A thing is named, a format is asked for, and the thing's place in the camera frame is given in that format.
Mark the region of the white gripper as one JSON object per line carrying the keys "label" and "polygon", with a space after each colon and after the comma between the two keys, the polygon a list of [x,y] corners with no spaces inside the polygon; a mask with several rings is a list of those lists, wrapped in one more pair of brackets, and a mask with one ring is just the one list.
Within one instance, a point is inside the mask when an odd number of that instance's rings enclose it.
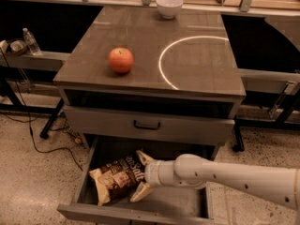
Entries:
{"label": "white gripper", "polygon": [[154,160],[142,150],[137,150],[136,154],[142,165],[145,166],[144,178],[147,183],[141,182],[138,185],[130,198],[132,203],[139,202],[148,196],[154,190],[153,188],[179,187],[182,185],[182,180],[176,173],[175,160]]}

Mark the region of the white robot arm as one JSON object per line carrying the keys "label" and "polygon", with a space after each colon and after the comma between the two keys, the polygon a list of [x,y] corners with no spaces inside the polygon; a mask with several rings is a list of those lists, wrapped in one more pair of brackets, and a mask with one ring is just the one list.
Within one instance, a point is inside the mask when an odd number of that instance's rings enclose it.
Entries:
{"label": "white robot arm", "polygon": [[300,207],[299,169],[215,162],[192,154],[169,161],[154,159],[142,151],[137,155],[144,166],[144,181],[131,197],[134,203],[154,188],[202,188],[213,182],[295,211]]}

